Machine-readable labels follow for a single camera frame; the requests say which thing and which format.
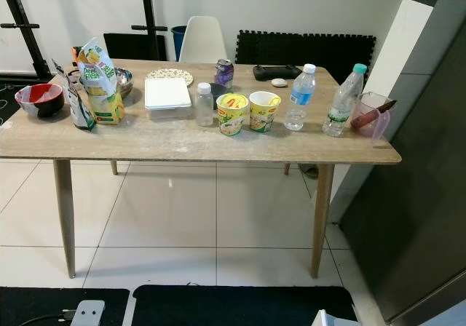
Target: table top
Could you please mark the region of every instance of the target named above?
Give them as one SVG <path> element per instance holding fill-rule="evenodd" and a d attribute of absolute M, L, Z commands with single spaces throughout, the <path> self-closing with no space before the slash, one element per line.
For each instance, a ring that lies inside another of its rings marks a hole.
<path fill-rule="evenodd" d="M 66 104 L 48 119 L 33 118 L 20 109 L 0 127 L 0 157 L 334 164 L 390 164 L 401 160 L 384 139 L 372 143 L 370 138 L 349 128 L 341 138 L 323 134 L 322 124 L 337 88 L 324 68 L 316 71 L 317 88 L 304 127 L 292 132 L 283 126 L 292 80 L 288 80 L 286 88 L 275 88 L 270 81 L 256 81 L 252 65 L 235 65 L 235 92 L 248 97 L 252 92 L 266 90 L 278 94 L 282 103 L 268 133 L 250 130 L 247 117 L 240 134 L 227 137 L 220 133 L 216 119 L 211 127 L 197 126 L 194 117 L 153 120 L 144 107 L 144 79 L 148 72 L 159 68 L 188 71 L 194 77 L 189 87 L 193 100 L 199 82 L 213 81 L 215 64 L 115 59 L 114 65 L 132 71 L 134 77 L 133 91 L 124 101 L 126 116 L 119 125 L 96 125 L 92 132 L 79 130 L 73 125 Z M 85 99 L 82 88 L 79 93 Z"/>

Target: bottle cap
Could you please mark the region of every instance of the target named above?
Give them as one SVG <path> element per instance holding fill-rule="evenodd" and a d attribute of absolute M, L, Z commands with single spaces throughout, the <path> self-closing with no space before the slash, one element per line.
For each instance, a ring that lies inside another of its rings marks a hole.
<path fill-rule="evenodd" d="M 315 73 L 315 65 L 314 64 L 304 64 L 303 71 L 305 73 Z"/>
<path fill-rule="evenodd" d="M 200 82 L 197 84 L 197 92 L 200 95 L 208 95 L 210 93 L 210 84 L 207 82 Z"/>
<path fill-rule="evenodd" d="M 367 66 L 364 64 L 355 64 L 355 66 L 352 69 L 355 73 L 365 73 L 367 71 Z"/>

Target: black remote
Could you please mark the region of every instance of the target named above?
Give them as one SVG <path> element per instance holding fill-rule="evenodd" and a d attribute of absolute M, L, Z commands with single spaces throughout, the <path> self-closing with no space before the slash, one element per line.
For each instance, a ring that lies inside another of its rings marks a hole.
<path fill-rule="evenodd" d="M 294 65 L 285 66 L 262 66 L 256 65 L 253 68 L 254 77 L 257 81 L 267 81 L 271 79 L 295 79 L 301 70 Z"/>

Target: red bowl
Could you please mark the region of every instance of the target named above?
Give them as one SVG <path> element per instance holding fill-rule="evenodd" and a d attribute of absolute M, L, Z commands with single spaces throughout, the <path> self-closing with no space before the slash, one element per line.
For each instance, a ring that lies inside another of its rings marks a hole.
<path fill-rule="evenodd" d="M 59 111 L 65 103 L 63 90 L 57 84 L 35 84 L 16 92 L 18 104 L 34 117 L 48 117 Z"/>

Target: yellow cup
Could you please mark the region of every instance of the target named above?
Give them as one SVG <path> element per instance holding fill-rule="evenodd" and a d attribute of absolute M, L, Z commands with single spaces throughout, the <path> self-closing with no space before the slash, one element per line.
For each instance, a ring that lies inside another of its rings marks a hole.
<path fill-rule="evenodd" d="M 256 132 L 270 131 L 280 97 L 271 92 L 258 91 L 250 94 L 249 101 L 249 127 Z"/>
<path fill-rule="evenodd" d="M 217 98 L 218 125 L 224 135 L 237 135 L 248 107 L 248 99 L 237 93 L 226 93 Z"/>

